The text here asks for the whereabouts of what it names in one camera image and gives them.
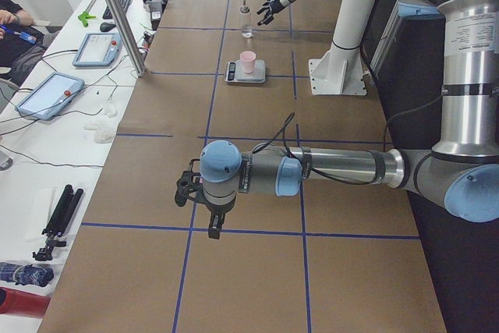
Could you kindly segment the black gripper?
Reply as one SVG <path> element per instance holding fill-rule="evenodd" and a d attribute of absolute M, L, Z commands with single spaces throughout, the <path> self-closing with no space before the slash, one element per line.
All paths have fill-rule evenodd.
<path fill-rule="evenodd" d="M 197 161 L 200 161 L 200 159 L 191 159 L 189 161 L 187 169 L 182 172 L 180 178 L 176 182 L 175 204 L 178 207 L 184 207 L 188 200 L 208 207 L 209 202 L 203 193 L 201 174 L 200 172 L 193 171 L 193 166 Z M 210 239 L 220 239 L 224 222 L 224 214 L 211 214 L 211 219 L 207 230 L 208 237 Z"/>
<path fill-rule="evenodd" d="M 274 14 L 288 7 L 288 0 L 267 0 L 257 11 L 257 15 L 265 13 L 264 18 L 257 23 L 258 26 L 268 25 L 274 20 Z"/>

